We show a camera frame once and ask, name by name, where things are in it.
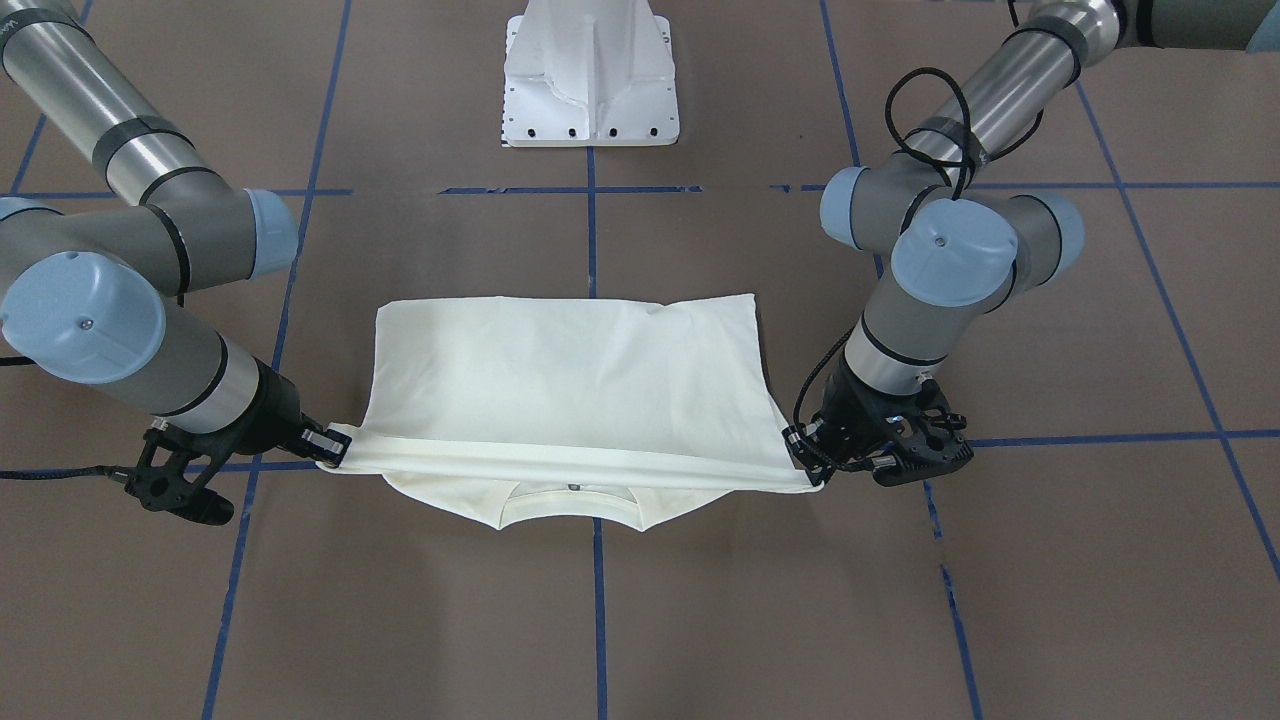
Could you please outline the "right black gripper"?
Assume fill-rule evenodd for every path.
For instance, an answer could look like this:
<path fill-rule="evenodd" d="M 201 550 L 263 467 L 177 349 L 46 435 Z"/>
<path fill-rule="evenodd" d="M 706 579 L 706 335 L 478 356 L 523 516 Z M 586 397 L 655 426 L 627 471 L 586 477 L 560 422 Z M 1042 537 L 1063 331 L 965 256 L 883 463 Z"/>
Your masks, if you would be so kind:
<path fill-rule="evenodd" d="M 344 460 L 351 437 L 323 428 L 305 415 L 294 384 L 261 361 L 256 363 L 259 387 L 248 409 L 227 429 L 215 434 L 218 466 L 238 455 L 265 454 L 280 448 L 325 468 L 338 468 Z"/>

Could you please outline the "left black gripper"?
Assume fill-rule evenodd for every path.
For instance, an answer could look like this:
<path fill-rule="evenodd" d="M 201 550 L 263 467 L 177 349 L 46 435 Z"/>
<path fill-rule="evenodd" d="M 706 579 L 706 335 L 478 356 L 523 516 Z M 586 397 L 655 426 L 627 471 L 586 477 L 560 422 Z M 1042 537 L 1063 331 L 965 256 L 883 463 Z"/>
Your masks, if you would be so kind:
<path fill-rule="evenodd" d="M 910 414 L 915 398 L 868 386 L 840 357 L 813 418 L 817 424 L 792 424 L 782 437 L 815 488 L 829 482 L 838 464 L 858 471 L 911 473 L 916 468 L 899 439 L 895 418 Z"/>

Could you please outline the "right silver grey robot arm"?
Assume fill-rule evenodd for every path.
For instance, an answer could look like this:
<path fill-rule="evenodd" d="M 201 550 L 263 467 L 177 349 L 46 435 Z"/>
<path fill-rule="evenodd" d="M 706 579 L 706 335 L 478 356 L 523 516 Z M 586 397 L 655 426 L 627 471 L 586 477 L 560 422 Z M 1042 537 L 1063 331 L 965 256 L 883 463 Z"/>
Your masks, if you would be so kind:
<path fill-rule="evenodd" d="M 155 416 L 220 462 L 270 448 L 338 466 L 349 438 L 296 387 L 180 306 L 287 269 L 300 227 L 274 192 L 228 184 L 106 56 L 68 1 L 3 4 L 3 73 L 123 208 L 3 200 L 3 337 L 46 373 Z"/>

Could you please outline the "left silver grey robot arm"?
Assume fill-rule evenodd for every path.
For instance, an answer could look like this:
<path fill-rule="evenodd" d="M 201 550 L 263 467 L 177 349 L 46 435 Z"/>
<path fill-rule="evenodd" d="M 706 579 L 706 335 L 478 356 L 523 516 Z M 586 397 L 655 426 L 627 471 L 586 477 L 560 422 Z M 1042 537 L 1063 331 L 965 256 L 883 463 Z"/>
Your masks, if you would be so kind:
<path fill-rule="evenodd" d="M 1080 255 L 1080 213 L 1055 193 L 973 193 L 986 167 L 1038 129 L 1047 104 L 1124 47 L 1274 53 L 1275 1 L 1038 1 L 965 83 L 923 67 L 948 101 L 909 132 L 891 109 L 896 149 L 877 168 L 833 176 L 820 224 L 884 260 L 856 324 L 818 363 L 820 406 L 783 430 L 808 480 L 868 471 L 886 487 L 959 470 L 973 457 L 934 375 L 965 329 L 1061 275 Z"/>

